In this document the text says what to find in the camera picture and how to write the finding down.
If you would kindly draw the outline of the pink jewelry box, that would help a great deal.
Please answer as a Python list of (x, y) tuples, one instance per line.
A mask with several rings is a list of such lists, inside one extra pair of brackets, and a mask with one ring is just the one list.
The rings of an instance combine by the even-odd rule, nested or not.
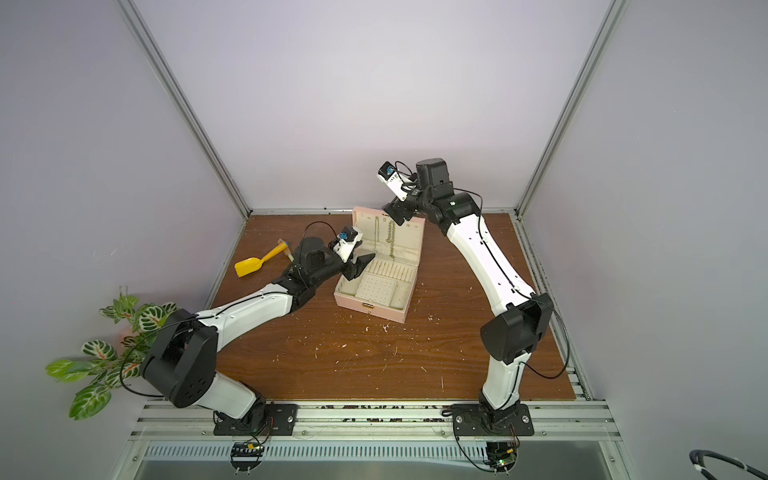
[(336, 304), (403, 324), (415, 290), (426, 221), (414, 217), (398, 226), (384, 211), (365, 207), (354, 208), (352, 220), (363, 234), (356, 252), (375, 253), (376, 258), (355, 280), (339, 279)]

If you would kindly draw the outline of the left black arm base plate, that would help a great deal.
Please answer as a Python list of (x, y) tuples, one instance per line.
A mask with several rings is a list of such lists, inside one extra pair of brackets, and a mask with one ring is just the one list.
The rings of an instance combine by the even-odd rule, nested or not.
[(215, 411), (215, 436), (291, 436), (298, 416), (293, 403), (256, 403), (241, 419)]

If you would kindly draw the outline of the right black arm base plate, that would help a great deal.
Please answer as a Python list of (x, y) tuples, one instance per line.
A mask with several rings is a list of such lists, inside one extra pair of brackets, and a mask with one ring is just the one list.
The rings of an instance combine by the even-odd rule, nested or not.
[(520, 402), (503, 410), (479, 403), (454, 404), (447, 412), (458, 436), (530, 437), (535, 434), (529, 408)]

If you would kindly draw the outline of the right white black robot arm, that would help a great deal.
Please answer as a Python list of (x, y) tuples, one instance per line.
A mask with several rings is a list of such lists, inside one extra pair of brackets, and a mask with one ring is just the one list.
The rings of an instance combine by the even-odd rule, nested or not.
[(551, 297), (538, 294), (518, 272), (492, 237), (483, 217), (480, 194), (457, 188), (441, 158), (422, 160), (408, 175), (397, 162), (385, 162), (377, 172), (395, 198), (383, 207), (399, 226), (423, 214), (458, 249), (485, 292), (494, 318), (481, 327), (489, 367), (480, 395), (480, 411), (497, 424), (518, 411), (523, 375), (530, 371), (554, 380), (569, 366), (572, 348), (566, 346), (563, 367), (543, 374), (529, 364), (532, 354), (559, 316)]

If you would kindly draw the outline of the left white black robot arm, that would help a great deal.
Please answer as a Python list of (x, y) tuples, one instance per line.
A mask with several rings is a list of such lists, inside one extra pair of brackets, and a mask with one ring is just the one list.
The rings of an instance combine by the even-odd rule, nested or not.
[(355, 256), (362, 232), (346, 227), (326, 244), (301, 240), (295, 258), (279, 278), (255, 293), (223, 306), (190, 313), (180, 309), (158, 331), (140, 368), (141, 376), (177, 408), (213, 411), (226, 430), (254, 433), (265, 423), (263, 397), (217, 371), (217, 354), (249, 331), (305, 306), (327, 280), (353, 280), (375, 258)]

